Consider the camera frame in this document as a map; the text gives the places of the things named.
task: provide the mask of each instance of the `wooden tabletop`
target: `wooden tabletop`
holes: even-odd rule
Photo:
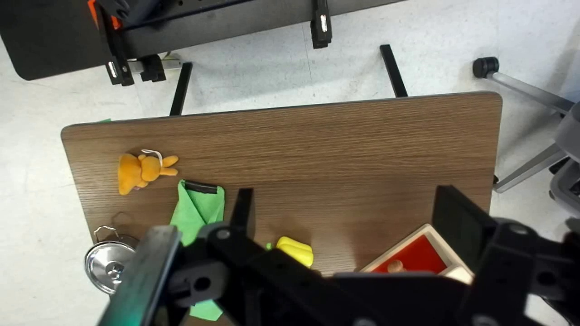
[[[88,229],[164,224],[179,177],[255,188],[255,240],[309,242],[313,268],[362,268],[427,222],[436,184],[489,206],[500,97],[489,92],[72,124],[61,132]],[[179,177],[126,197],[124,152],[179,155]]]

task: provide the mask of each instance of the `black pole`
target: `black pole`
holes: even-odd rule
[[[380,54],[382,54],[382,59],[384,59],[384,65],[385,65],[385,72],[387,76],[391,77],[391,85],[393,85],[393,90],[394,90],[394,95],[396,97],[405,97],[405,88],[404,88],[404,81],[400,77],[400,72],[398,72],[398,65],[396,65],[396,59],[394,59],[394,54],[391,50],[391,45],[380,45]]]
[[[190,61],[184,61],[181,65],[181,74],[179,74],[173,103],[170,105],[168,115],[181,115],[182,101],[184,101],[184,95],[186,95],[188,79],[191,76],[191,68],[193,68],[193,63],[190,63]]]

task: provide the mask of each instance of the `yellow toy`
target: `yellow toy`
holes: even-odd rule
[[[311,268],[313,264],[313,249],[311,246],[298,242],[289,237],[278,237],[275,242],[275,248],[282,249],[289,257],[293,257],[297,262],[304,264],[306,268]]]
[[[177,175],[172,168],[177,162],[177,155],[162,157],[157,150],[141,150],[137,157],[132,153],[123,153],[117,162],[117,190],[126,195],[133,188],[144,188],[148,182],[155,181],[159,175]]]

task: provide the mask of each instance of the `orange toy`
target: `orange toy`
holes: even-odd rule
[[[141,150],[137,157],[132,153],[123,153],[119,157],[117,190],[126,195],[133,188],[144,188],[148,182],[155,181],[159,175],[177,175],[172,168],[177,162],[177,155],[162,157],[157,150]]]

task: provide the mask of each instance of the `white floor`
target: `white floor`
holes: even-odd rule
[[[306,23],[179,50],[195,63],[186,114],[391,97],[378,54],[391,43],[413,95],[500,90],[503,117],[496,173],[549,143],[549,108],[471,77],[471,61],[498,56],[501,70],[568,99],[580,97],[576,0],[409,0],[333,18],[333,43],[311,50]],[[81,266],[90,237],[59,143],[68,123],[164,115],[168,81],[121,88],[103,68],[23,81],[0,47],[0,315],[1,324],[94,324],[106,296]],[[547,197],[541,172],[492,195],[494,215],[558,239],[567,213]],[[563,324],[538,300],[529,313]]]

